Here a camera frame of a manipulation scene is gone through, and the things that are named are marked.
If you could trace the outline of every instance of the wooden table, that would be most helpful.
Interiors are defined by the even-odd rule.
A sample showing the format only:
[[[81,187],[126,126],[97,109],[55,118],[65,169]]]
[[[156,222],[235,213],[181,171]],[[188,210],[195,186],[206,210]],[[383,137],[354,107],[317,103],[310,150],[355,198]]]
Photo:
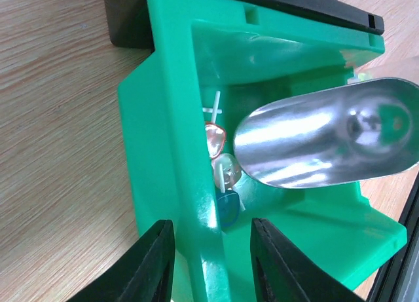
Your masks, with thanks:
[[[384,17],[373,64],[419,55],[419,0],[341,1]],[[146,55],[112,46],[103,0],[0,0],[0,300],[66,300],[137,240],[117,85]],[[363,192],[397,219],[417,172]]]

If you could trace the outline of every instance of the table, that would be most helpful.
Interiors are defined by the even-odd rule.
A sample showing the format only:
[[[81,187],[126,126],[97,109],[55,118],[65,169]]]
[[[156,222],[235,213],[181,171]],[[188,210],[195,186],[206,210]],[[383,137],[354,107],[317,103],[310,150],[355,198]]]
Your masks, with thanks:
[[[419,55],[419,0],[341,1],[384,17],[372,65]],[[110,43],[103,0],[0,0],[2,301],[64,301],[137,240],[117,85],[148,54]],[[363,193],[397,219],[418,170]]]

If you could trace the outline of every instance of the silver scoop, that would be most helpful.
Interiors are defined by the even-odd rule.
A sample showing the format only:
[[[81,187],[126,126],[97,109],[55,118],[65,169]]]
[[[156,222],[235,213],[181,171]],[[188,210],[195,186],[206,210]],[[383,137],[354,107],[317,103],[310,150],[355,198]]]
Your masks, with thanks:
[[[286,98],[238,126],[234,154],[274,187],[322,187],[402,172],[419,161],[419,86],[384,78]]]

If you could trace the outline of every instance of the shiny metal surface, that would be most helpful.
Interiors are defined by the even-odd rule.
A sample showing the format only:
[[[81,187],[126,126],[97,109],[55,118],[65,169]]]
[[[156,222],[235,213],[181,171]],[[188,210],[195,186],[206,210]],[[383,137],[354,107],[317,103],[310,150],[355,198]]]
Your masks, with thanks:
[[[240,123],[234,154],[244,172],[275,187],[404,171],[419,161],[419,86],[375,79],[272,102]]]

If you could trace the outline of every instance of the green plastic bin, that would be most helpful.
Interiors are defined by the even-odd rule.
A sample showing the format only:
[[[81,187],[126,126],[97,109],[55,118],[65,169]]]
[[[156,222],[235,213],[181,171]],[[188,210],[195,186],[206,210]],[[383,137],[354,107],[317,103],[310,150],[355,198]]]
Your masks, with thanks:
[[[221,91],[217,124],[232,153],[238,123],[258,107],[345,85],[384,52],[379,35],[235,0],[147,0],[155,51],[119,86],[122,132],[140,233],[175,226],[172,299],[255,301],[251,218],[269,219],[315,264],[354,289],[406,243],[406,230],[369,205],[358,183],[277,189],[247,177],[246,210],[228,229],[217,218],[205,121]]]

